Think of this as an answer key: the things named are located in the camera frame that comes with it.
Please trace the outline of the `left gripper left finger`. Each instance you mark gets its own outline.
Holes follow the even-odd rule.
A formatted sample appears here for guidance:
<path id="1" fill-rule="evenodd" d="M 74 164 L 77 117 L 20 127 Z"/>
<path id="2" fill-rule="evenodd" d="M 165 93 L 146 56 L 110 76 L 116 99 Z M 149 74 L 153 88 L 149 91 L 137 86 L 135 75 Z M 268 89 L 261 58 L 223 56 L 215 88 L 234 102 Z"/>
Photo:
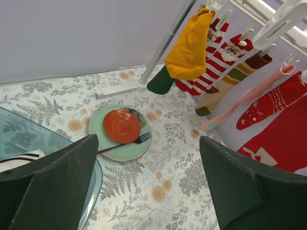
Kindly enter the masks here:
<path id="1" fill-rule="evenodd" d="M 98 138 L 0 174 L 2 230 L 76 230 L 92 177 Z"/>

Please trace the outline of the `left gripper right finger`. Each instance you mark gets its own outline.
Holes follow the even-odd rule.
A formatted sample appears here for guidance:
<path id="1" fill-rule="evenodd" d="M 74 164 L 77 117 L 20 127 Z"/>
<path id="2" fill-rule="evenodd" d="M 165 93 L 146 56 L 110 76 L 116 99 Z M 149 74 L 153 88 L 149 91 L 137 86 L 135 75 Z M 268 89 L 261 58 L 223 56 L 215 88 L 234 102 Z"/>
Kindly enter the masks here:
<path id="1" fill-rule="evenodd" d="M 200 138 L 200 155 L 219 228 L 305 230 L 307 178 Z"/>

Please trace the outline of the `white sock black stripes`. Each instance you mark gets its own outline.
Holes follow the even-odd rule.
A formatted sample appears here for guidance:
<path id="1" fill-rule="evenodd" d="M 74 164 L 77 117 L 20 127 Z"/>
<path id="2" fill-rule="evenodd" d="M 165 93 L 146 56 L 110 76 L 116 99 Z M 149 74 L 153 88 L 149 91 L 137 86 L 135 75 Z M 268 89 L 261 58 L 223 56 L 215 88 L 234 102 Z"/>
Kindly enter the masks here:
<path id="1" fill-rule="evenodd" d="M 45 153 L 41 149 L 37 149 L 31 152 L 26 152 L 21 155 L 9 157 L 0 161 L 0 172 L 11 170 L 19 166 L 28 164 L 37 159 L 45 156 Z"/>

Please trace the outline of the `red sock white pattern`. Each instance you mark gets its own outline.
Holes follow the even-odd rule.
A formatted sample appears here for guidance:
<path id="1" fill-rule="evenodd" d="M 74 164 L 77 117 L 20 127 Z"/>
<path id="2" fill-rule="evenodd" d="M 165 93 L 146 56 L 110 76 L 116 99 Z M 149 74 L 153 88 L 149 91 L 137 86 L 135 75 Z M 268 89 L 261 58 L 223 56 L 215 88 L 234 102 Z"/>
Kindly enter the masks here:
<path id="1" fill-rule="evenodd" d="M 238 153 L 266 165 L 296 172 L 307 166 L 307 97 L 284 109 Z"/>

